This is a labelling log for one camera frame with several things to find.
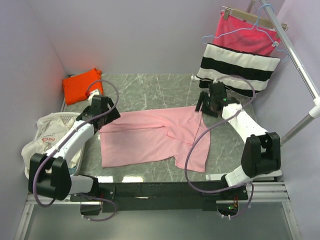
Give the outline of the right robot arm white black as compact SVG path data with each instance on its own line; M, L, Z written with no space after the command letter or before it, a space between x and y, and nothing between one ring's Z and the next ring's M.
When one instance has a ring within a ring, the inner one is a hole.
M195 110L212 117L222 117L244 142L240 166L221 176L219 193L230 200L237 194L237 187L253 179L279 177L281 168L280 137L258 125L243 109L243 105L228 97L222 82L210 83L208 92L200 93Z

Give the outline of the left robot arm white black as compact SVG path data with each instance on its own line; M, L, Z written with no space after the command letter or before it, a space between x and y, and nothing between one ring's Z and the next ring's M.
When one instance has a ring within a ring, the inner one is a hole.
M120 118L115 102L104 95L94 95L91 104L77 116L71 129L45 153L35 153L29 164L28 190L53 200L80 194L94 201L100 195L96 177L74 175L69 163L83 145L103 126Z

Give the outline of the pink t shirt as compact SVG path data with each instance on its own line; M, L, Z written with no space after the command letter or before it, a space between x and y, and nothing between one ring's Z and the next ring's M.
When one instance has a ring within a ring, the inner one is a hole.
M123 112L99 131L101 166L121 167L173 157L175 166L204 173L211 137L194 106Z

